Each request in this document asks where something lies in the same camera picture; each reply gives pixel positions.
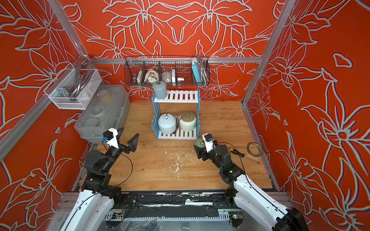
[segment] gray canister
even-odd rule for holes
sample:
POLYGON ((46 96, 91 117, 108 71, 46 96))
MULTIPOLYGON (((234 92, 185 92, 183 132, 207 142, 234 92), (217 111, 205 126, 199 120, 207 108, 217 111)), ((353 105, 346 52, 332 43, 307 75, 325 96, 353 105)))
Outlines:
POLYGON ((165 99, 167 97, 167 86, 163 81, 158 81, 153 84, 154 96, 157 99, 165 99))

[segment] tape roll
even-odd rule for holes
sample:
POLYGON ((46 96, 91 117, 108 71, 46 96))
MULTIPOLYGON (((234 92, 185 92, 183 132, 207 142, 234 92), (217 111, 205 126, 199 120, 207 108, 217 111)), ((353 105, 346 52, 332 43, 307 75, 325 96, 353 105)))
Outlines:
POLYGON ((251 155, 251 156, 254 156, 254 157, 260 157, 262 155, 262 148, 261 146, 259 146, 258 144, 254 143, 254 142, 250 142, 248 145, 247 145, 247 151, 248 153, 251 155), (251 146, 255 146, 257 147, 258 149, 258 154, 255 154, 253 153, 251 150, 250 150, 250 147, 251 146))

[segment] clear plastic box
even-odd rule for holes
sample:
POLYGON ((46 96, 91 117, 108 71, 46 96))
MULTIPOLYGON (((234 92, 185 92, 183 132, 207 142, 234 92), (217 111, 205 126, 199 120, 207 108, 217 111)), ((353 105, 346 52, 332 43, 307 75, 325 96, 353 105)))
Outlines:
POLYGON ((123 127, 130 107, 128 96, 123 85, 100 85, 74 125, 80 137, 100 143, 103 132, 123 127))

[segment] red floral wallpaper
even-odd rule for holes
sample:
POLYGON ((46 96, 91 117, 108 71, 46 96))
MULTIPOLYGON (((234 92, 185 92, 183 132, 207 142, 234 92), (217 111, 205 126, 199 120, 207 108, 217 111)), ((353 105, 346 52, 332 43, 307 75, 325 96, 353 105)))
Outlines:
MULTIPOLYGON (((2 139, 78 54, 44 0, 0 1, 0 41, 2 139)), ((0 162, 0 230, 46 230, 89 148, 80 113, 51 103, 0 162)))
POLYGON ((369 230, 370 4, 299 0, 248 102, 310 230, 369 230))
MULTIPOLYGON (((140 55, 261 56, 282 0, 61 0, 91 57, 140 55)), ((122 65, 97 65, 105 83, 124 84, 122 65)), ((241 100, 257 64, 211 66, 203 100, 241 100)), ((151 100, 148 87, 127 86, 131 101, 151 100)))

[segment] wooden table surface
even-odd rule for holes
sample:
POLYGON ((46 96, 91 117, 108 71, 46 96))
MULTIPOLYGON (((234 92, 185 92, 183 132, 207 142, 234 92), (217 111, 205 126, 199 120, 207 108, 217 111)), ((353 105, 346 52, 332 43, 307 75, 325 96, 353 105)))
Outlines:
MULTIPOLYGON (((161 103, 161 113, 180 115, 184 111, 196 114, 196 103, 161 103)), ((132 160, 132 176, 121 185, 122 190, 185 190, 228 188, 219 170, 210 161, 199 160, 193 145, 195 140, 157 140, 151 127, 154 109, 151 102, 131 103, 120 138, 122 144, 139 133, 138 147, 128 157, 132 160)), ((240 103, 202 101, 200 106, 200 135, 212 134, 218 142, 233 144, 240 152, 260 162, 243 159, 246 174, 261 188, 271 188, 271 181, 260 157, 247 154, 246 145, 254 139, 240 103)), ((99 144, 98 150, 105 153, 99 144)), ((232 160, 242 168, 240 159, 232 160)), ((124 181, 131 172, 127 158, 120 156, 110 170, 109 185, 124 181)))

